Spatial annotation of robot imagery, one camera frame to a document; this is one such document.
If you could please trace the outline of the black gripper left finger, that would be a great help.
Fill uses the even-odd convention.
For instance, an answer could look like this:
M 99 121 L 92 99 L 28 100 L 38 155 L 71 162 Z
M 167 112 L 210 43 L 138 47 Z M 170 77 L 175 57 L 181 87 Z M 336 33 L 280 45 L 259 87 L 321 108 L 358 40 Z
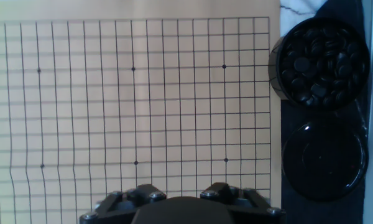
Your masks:
M 128 224 L 144 205 L 166 200 L 167 195 L 152 184 L 125 192 L 113 191 L 94 210 L 79 217 L 79 224 Z

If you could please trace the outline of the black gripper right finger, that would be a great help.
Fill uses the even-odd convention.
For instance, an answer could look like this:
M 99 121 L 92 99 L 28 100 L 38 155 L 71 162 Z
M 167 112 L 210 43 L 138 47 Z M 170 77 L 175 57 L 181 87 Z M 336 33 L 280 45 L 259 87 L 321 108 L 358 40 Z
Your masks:
M 200 193 L 200 199 L 224 205 L 233 223 L 286 223 L 286 211 L 272 207 L 255 189 L 240 189 L 216 182 Z

